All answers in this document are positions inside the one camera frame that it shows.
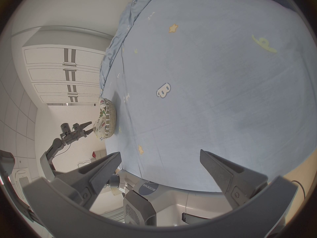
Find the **floor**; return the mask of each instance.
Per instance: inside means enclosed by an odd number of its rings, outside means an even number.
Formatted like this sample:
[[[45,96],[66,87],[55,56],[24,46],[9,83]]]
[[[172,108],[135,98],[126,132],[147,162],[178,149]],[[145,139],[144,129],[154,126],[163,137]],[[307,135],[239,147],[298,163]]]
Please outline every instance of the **floor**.
[[[309,193],[309,189],[313,183],[317,172],[317,149],[312,153],[310,157],[307,158],[301,165],[296,169],[292,170],[284,177],[288,180],[297,180],[299,181],[305,190],[306,196]],[[292,202],[291,208],[286,215],[286,223],[288,223],[293,216],[296,214],[301,204],[304,201],[304,193],[302,188],[299,186],[295,198]]]

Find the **dark blue oval logo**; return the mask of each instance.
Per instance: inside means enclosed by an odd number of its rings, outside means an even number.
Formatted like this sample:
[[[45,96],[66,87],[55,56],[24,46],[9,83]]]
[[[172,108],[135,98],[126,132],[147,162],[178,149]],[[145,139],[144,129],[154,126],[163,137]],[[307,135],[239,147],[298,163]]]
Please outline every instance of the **dark blue oval logo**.
[[[139,194],[141,196],[147,196],[156,191],[158,187],[159,185],[157,183],[146,182],[139,188]]]

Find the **mattress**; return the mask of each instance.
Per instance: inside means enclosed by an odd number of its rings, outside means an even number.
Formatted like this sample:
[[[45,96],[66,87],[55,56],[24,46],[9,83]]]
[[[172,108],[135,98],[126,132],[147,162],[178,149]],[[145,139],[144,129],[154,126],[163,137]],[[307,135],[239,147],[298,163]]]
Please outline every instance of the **mattress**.
[[[180,189],[220,191],[200,149],[285,175],[316,148],[316,54],[299,15],[272,0],[133,0],[100,70],[117,109],[107,152]]]

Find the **yellow star print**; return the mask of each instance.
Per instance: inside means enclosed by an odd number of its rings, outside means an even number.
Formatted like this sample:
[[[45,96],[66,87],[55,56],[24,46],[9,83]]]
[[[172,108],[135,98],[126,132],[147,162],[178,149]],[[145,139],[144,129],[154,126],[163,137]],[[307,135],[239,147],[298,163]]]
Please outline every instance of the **yellow star print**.
[[[171,27],[170,27],[170,31],[169,31],[169,33],[175,33],[176,32],[176,28],[178,27],[178,25],[172,25]]]
[[[142,146],[140,146],[140,145],[139,145],[139,152],[140,152],[140,154],[144,153],[144,151],[142,150]]]

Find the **cable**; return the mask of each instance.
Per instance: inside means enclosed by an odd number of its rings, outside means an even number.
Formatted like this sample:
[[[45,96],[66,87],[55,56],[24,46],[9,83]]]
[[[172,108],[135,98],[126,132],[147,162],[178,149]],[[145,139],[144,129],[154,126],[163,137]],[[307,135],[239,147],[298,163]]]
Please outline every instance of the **cable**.
[[[66,153],[66,152],[69,150],[69,148],[68,148],[65,152],[62,152],[62,153],[59,153],[59,154],[55,155],[55,156],[53,157],[53,159],[54,159],[56,156],[58,156],[58,155],[61,155],[61,154],[63,154],[63,153]]]
[[[298,183],[298,184],[301,186],[301,188],[302,188],[302,190],[303,190],[303,193],[304,193],[304,199],[305,199],[306,194],[305,194],[305,190],[304,190],[303,185],[302,185],[299,181],[297,181],[297,180],[292,180],[292,181],[294,181],[294,182]]]

